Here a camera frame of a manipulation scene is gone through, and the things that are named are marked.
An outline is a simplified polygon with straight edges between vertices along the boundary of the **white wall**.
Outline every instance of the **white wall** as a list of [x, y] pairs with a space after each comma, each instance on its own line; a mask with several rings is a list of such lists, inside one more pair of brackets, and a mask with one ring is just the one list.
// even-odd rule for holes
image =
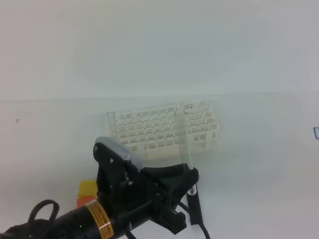
[[318, 7], [2, 0], [0, 100], [319, 89]]

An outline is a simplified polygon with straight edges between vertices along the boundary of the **yellow warning label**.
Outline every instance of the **yellow warning label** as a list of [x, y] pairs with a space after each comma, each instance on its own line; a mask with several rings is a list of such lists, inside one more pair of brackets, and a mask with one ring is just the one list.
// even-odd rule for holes
[[102, 205], [94, 200], [86, 205], [98, 226], [102, 239], [109, 239], [114, 235], [112, 224]]

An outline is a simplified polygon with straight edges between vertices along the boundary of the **yellow block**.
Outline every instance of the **yellow block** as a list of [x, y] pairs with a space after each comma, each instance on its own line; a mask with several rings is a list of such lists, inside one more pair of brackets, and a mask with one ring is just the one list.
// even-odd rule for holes
[[82, 181], [79, 188], [78, 198], [86, 196], [96, 196], [98, 186], [96, 181]]

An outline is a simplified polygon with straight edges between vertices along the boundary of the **blue object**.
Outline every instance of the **blue object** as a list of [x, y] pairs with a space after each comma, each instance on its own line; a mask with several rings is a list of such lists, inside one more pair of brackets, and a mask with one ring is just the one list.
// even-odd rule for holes
[[319, 127], [314, 128], [314, 132], [316, 139], [319, 139]]

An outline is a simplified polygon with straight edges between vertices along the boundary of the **test tube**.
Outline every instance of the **test tube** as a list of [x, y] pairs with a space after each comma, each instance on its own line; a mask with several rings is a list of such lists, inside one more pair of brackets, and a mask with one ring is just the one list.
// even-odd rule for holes
[[110, 132], [110, 137], [113, 139], [118, 139], [118, 132], [116, 127], [116, 119], [115, 119], [115, 113], [114, 112], [108, 112], [107, 113], [107, 122], [108, 122], [108, 128]]
[[[186, 112], [184, 109], [177, 108], [175, 112], [177, 140], [179, 144], [179, 155], [182, 163], [187, 164], [186, 167], [193, 169], [193, 163], [189, 152], [188, 127], [186, 123]], [[197, 193], [197, 187], [194, 185], [188, 192], [189, 195]]]

